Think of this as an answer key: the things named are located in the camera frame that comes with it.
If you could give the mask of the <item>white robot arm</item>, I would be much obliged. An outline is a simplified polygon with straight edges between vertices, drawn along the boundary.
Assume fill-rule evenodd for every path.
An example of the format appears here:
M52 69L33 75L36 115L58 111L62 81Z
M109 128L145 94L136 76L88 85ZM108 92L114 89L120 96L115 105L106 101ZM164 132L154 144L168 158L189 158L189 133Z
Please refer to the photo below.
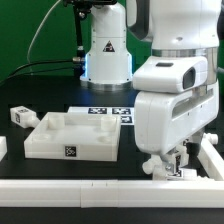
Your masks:
M217 22L222 0L128 0L92 8L81 83L133 85L135 141L164 155L218 113Z

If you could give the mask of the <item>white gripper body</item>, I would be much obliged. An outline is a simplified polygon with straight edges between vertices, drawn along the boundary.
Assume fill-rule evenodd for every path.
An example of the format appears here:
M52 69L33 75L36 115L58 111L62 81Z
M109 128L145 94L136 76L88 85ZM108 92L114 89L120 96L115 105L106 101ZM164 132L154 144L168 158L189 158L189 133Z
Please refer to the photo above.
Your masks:
M209 84L207 59L151 56L133 76L135 142L164 155L214 120L218 84Z

